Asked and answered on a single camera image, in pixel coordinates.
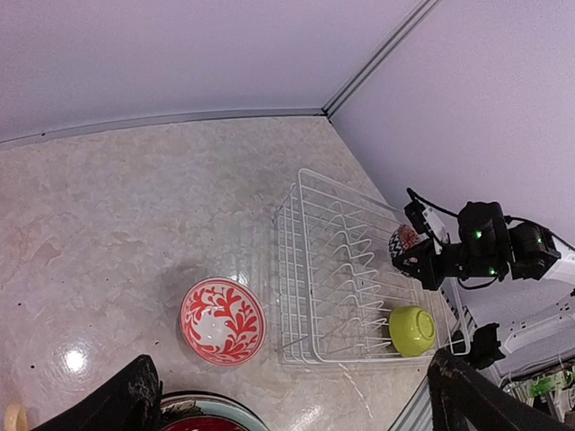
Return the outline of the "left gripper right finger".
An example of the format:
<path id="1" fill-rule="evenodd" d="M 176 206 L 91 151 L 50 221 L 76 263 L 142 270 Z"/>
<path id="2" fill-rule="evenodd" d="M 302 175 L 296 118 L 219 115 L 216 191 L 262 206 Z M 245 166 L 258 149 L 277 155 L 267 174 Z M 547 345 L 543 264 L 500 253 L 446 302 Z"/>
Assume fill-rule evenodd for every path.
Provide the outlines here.
<path id="1" fill-rule="evenodd" d="M 565 424 L 502 391 L 442 348 L 427 371 L 435 430 L 567 430 Z"/>

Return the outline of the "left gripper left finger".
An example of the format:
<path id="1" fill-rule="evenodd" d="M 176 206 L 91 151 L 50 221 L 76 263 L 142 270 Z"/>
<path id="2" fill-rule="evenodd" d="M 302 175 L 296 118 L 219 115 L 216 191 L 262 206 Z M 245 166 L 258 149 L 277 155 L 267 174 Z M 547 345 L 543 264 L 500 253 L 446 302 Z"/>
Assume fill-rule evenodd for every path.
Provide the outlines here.
<path id="1" fill-rule="evenodd" d="M 74 407 L 39 430 L 157 430 L 163 383 L 151 356 L 140 355 Z"/>

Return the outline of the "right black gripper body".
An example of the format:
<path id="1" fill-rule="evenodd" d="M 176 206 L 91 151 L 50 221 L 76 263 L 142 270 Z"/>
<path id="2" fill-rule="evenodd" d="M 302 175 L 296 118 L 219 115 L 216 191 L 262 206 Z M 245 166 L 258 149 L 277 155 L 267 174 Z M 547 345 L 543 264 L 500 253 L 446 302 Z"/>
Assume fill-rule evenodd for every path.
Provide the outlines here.
<path id="1" fill-rule="evenodd" d="M 425 290 L 439 290 L 446 275 L 445 261 L 433 242 L 421 242 L 394 257 L 394 266 L 406 277 L 420 281 Z"/>

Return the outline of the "blue white patterned cup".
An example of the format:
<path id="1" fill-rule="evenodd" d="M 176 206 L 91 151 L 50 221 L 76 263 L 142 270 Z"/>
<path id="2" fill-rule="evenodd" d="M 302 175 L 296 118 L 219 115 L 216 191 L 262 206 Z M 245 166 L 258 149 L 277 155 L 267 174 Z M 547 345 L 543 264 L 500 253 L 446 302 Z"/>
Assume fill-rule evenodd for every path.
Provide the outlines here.
<path id="1" fill-rule="evenodd" d="M 388 250 L 390 259 L 398 258 L 421 242 L 420 235 L 411 226 L 401 224 L 389 239 Z"/>

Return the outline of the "light teal floral plate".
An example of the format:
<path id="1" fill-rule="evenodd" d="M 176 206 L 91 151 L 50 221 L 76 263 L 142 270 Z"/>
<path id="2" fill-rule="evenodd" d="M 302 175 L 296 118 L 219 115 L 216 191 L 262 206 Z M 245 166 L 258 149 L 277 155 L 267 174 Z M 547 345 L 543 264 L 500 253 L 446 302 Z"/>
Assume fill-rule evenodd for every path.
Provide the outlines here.
<path id="1" fill-rule="evenodd" d="M 213 416 L 220 416 L 223 418 L 232 419 L 234 422 L 244 427 L 244 430 L 249 431 L 268 431 L 269 428 L 264 422 L 259 419 L 257 415 L 251 412 L 242 404 L 222 397 L 216 394 L 208 394 L 205 392 L 178 392 L 167 394 L 163 397 L 160 404 L 161 408 L 173 404 L 191 404 L 195 402 L 204 413 Z"/>

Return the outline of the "lime green bowl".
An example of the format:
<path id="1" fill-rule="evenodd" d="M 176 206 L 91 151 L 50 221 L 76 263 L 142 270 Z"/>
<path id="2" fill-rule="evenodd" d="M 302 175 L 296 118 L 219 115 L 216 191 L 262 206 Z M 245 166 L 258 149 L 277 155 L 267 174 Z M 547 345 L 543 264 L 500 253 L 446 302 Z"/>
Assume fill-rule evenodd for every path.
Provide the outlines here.
<path id="1" fill-rule="evenodd" d="M 402 306 L 390 314 L 389 332 L 393 346 L 401 356 L 418 357 L 434 346 L 436 323 L 423 308 Z"/>

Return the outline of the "white wire dish rack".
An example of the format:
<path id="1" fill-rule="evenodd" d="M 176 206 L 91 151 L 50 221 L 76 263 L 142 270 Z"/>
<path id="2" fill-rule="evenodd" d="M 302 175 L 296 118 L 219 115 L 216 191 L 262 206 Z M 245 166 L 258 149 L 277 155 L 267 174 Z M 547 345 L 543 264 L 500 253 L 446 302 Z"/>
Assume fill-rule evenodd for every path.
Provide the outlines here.
<path id="1" fill-rule="evenodd" d="M 389 242 L 403 214 L 309 169 L 300 170 L 273 219 L 278 247 L 280 359 L 291 365 L 407 365 L 445 347 L 470 351 L 455 282 L 425 290 L 392 264 Z M 419 306 L 435 324 L 431 349 L 404 357 L 392 312 Z"/>

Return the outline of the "yellow mug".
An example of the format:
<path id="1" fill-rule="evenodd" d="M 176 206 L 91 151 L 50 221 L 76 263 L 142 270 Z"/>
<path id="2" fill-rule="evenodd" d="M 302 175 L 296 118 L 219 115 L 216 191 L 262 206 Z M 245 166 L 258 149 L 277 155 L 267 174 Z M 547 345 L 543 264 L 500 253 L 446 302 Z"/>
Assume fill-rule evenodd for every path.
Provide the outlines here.
<path id="1" fill-rule="evenodd" d="M 28 431 L 26 410 L 21 404 L 9 404 L 4 412 L 4 431 Z"/>

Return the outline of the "white red patterned bowl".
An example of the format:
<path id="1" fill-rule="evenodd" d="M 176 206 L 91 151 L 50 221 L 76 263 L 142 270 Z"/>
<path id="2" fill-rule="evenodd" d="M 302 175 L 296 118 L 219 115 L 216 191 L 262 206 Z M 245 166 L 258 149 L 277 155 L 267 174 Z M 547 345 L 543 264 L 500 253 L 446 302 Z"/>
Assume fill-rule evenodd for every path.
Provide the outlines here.
<path id="1" fill-rule="evenodd" d="M 266 336 L 266 319 L 257 296 L 228 278 L 207 278 L 192 286 L 182 300 L 179 323 L 191 350 L 223 367 L 255 358 Z"/>

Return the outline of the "red floral bowl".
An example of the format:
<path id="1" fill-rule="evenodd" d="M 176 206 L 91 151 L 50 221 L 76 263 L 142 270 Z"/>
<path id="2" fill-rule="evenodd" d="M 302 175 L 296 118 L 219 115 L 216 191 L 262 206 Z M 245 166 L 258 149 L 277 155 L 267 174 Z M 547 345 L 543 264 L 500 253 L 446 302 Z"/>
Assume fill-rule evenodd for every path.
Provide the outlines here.
<path id="1" fill-rule="evenodd" d="M 161 408 L 159 429 L 166 431 L 241 431 L 232 419 L 204 413 L 195 402 Z"/>

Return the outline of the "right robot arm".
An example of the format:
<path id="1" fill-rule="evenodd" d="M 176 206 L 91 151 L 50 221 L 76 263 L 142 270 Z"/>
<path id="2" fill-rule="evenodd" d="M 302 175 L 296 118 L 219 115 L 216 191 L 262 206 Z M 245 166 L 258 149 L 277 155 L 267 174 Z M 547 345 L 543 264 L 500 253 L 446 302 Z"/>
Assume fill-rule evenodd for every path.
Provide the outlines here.
<path id="1" fill-rule="evenodd" d="M 455 290 L 479 290 L 506 277 L 574 283 L 574 248 L 548 228 L 504 215 L 497 202 L 469 202 L 456 214 L 458 242 L 438 217 L 440 208 L 413 197 L 389 240 L 393 266 L 422 287 L 437 291 L 445 280 Z M 574 326 L 574 296 L 522 321 L 493 322 L 477 329 L 467 361 L 478 369 Z"/>

